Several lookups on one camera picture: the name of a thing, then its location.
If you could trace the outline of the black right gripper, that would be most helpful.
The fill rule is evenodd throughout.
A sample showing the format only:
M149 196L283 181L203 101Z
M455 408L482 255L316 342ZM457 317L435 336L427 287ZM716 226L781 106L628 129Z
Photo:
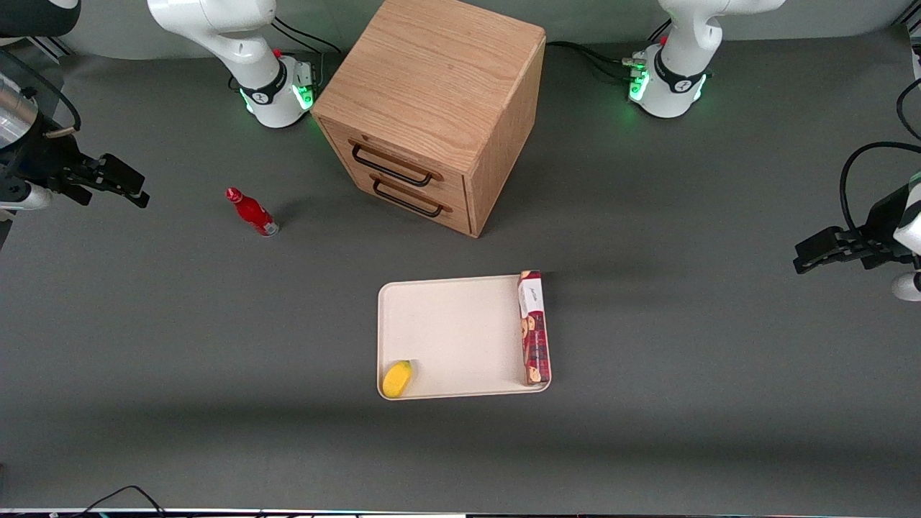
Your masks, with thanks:
M1 153L1 204L47 207L53 194L62 194L88 206L93 196L90 189L124 197L138 209L148 206L150 196L142 189L142 174L109 153L99 157L98 170L89 170L91 161L79 151L73 137L24 137L5 145Z

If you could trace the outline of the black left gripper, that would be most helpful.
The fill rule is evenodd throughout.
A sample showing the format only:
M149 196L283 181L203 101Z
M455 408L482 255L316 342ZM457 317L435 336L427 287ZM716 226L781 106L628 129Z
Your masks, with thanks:
M917 265L917 187L902 186L871 207L861 227L866 242L881 251L882 258L869 255L861 260L866 270L885 263ZM813 245L796 245L793 259L797 275L831 263L861 259L865 245L856 232L842 227L826 227L812 237Z

